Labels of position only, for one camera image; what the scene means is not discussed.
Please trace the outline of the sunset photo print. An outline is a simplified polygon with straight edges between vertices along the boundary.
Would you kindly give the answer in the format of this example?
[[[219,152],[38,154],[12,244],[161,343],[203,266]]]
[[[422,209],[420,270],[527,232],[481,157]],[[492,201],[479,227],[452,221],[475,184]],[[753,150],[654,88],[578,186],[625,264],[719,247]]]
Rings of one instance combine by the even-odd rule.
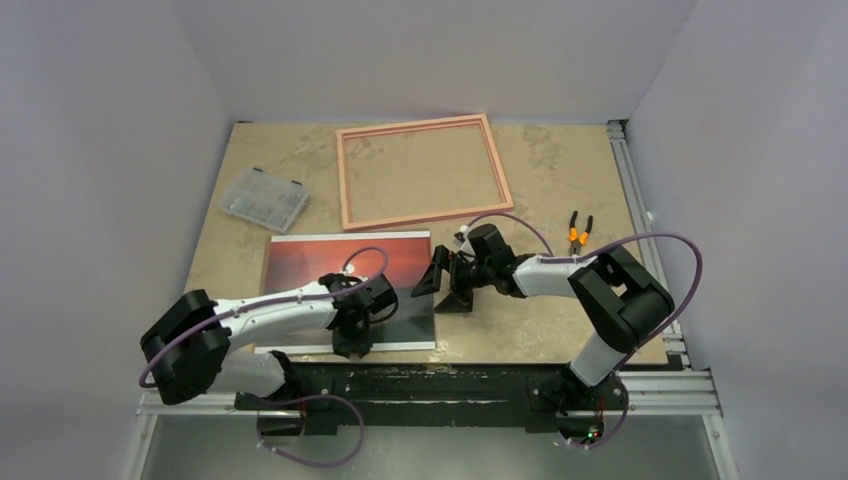
[[[362,247],[383,249],[389,257],[385,275],[399,298],[395,314],[370,327],[376,352],[424,351],[436,347],[433,298],[413,298],[411,292],[431,261],[428,231],[341,233],[274,236],[269,241],[261,293],[291,290],[328,273],[364,277],[378,271],[382,256],[364,252],[344,261]]]

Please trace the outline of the pink wooden picture frame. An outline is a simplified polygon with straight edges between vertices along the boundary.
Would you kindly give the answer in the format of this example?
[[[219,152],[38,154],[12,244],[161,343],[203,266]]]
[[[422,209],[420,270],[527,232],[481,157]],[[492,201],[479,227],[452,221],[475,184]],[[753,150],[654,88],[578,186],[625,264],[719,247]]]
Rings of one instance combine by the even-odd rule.
[[[484,114],[339,129],[336,144],[346,232],[514,207]]]

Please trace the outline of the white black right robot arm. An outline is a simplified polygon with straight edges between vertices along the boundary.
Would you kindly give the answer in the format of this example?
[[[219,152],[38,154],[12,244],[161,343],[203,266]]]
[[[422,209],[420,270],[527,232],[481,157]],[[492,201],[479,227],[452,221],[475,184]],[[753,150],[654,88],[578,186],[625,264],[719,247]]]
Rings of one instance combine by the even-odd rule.
[[[584,407],[596,399],[600,383],[675,310],[670,293],[622,246],[587,257],[518,255],[490,223],[459,238],[462,247],[457,251],[443,245],[434,249],[411,295],[438,292],[447,273],[448,293],[436,305],[437,313],[472,311],[475,291],[486,287],[519,299],[577,299],[594,333],[568,363],[561,381],[563,397],[573,406]]]

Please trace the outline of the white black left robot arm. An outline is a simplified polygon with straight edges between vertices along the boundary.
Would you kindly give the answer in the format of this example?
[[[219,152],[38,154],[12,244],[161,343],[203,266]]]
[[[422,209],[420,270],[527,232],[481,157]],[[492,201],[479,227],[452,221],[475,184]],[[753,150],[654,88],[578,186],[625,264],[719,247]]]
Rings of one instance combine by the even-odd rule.
[[[166,405],[235,391],[284,409],[298,395],[285,356],[249,352],[247,346],[315,329],[356,338],[375,315],[398,305],[384,275],[360,279],[331,273],[292,290],[236,300],[214,300],[203,289],[189,291],[141,336],[146,364],[138,384],[157,390]]]

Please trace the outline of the yellow black pliers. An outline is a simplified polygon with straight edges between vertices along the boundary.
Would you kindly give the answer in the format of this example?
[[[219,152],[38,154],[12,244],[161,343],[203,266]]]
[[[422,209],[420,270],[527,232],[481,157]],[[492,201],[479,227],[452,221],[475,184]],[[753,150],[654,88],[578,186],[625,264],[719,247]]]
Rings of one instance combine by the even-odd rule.
[[[580,230],[577,225],[577,220],[579,217],[579,211],[574,210],[572,212],[570,221],[569,221],[569,256],[578,256],[581,253],[582,247],[588,243],[588,238],[593,230],[594,225],[594,216],[589,215],[587,217],[586,225],[583,230]]]

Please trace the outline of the clear plastic organizer box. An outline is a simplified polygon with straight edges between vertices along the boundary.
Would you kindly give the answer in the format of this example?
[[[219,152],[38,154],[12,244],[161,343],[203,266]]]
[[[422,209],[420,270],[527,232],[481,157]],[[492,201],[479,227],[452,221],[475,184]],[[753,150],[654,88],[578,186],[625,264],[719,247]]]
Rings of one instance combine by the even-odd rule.
[[[220,210],[241,220],[285,234],[310,200],[301,182],[278,178],[258,167],[244,168],[224,190]]]

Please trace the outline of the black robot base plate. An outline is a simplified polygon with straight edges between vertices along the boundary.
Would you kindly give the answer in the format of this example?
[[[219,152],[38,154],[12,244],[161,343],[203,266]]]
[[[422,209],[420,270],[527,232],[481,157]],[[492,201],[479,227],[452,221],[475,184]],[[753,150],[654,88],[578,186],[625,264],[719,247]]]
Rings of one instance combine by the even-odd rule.
[[[340,426],[521,428],[590,446],[627,412],[619,378],[594,387],[558,364],[301,363],[266,398],[239,392],[234,407],[271,418],[271,435],[333,435]]]

